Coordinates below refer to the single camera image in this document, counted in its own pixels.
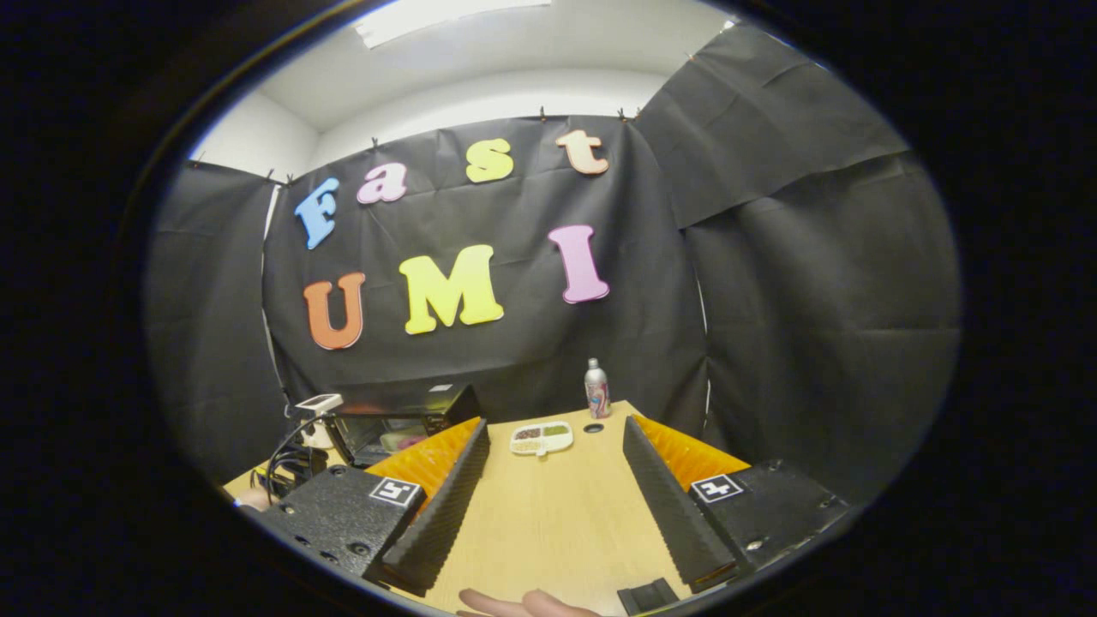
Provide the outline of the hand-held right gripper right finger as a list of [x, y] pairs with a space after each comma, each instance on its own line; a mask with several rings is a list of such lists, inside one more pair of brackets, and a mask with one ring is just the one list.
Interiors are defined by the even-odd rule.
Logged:
[[774, 566], [853, 509], [790, 462], [748, 464], [643, 415], [627, 417], [623, 453], [694, 593]]

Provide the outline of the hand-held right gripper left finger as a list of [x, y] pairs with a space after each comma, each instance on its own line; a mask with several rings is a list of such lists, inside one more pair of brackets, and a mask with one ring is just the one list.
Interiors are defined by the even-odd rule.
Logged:
[[423, 596], [455, 543], [489, 457], [473, 417], [367, 470], [329, 465], [257, 518], [353, 577]]

